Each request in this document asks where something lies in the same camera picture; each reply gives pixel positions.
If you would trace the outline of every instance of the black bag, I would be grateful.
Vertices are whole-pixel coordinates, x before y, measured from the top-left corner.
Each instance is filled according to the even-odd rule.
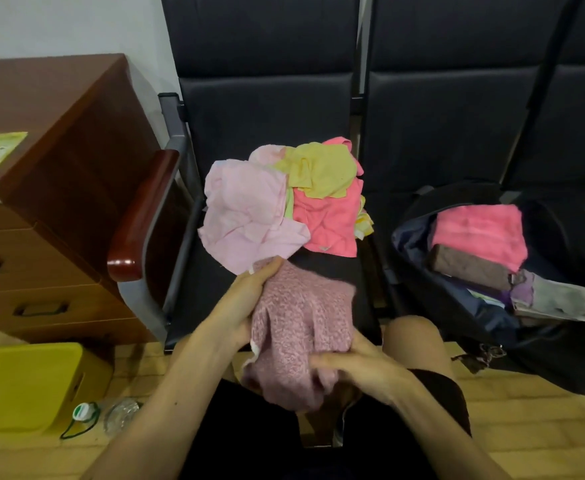
[[[399,224],[459,205],[514,203],[522,211],[524,236],[533,271],[548,279],[585,286],[585,213],[573,195],[503,193],[496,184],[458,182],[416,194]],[[539,375],[585,394],[585,323],[568,322],[552,330],[522,330],[519,343],[503,346],[447,290],[399,252],[388,265],[410,290],[426,316],[468,353],[464,363]]]

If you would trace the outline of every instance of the desk top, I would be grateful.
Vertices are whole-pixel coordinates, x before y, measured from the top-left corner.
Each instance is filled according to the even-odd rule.
[[[0,59],[0,133],[28,133],[0,163],[0,187],[26,174],[109,75],[126,68],[122,54]]]

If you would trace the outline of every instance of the hand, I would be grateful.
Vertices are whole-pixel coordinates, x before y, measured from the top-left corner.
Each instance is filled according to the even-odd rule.
[[[314,369],[336,369],[340,377],[356,385],[380,403],[393,406],[407,390],[421,389],[421,383],[406,367],[384,354],[359,331],[347,353],[323,353],[310,357]]]
[[[264,283],[273,276],[283,264],[284,259],[277,256],[254,274],[248,271],[237,276],[226,294],[221,297],[207,321],[214,321],[222,333],[228,333],[238,349],[250,341],[249,316],[259,301]]]

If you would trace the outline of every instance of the person's right hand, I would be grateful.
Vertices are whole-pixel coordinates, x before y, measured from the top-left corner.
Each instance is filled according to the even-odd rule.
[[[347,353],[321,353],[310,357],[314,369],[336,369],[340,377],[379,402],[392,406],[402,393],[420,390],[421,382],[406,367],[387,356],[359,331]]]

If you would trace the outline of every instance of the green cord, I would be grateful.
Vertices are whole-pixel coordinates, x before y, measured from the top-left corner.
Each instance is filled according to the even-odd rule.
[[[77,436],[81,436],[84,433],[89,432],[92,428],[94,428],[96,426],[96,423],[99,421],[99,415],[101,414],[101,409],[99,409],[99,406],[97,405],[97,403],[89,403],[89,404],[94,404],[95,405],[95,412],[92,415],[92,418],[90,418],[88,421],[93,421],[93,423],[85,428],[83,431],[80,431],[78,433],[75,433],[74,435],[70,435],[70,436],[65,436],[65,434],[67,432],[69,432],[71,430],[71,428],[74,426],[75,424],[75,420],[74,418],[72,419],[72,421],[70,421],[70,425],[68,425],[68,427],[66,428],[66,430],[61,434],[61,436],[59,437],[60,440],[69,440],[71,438],[76,438]]]

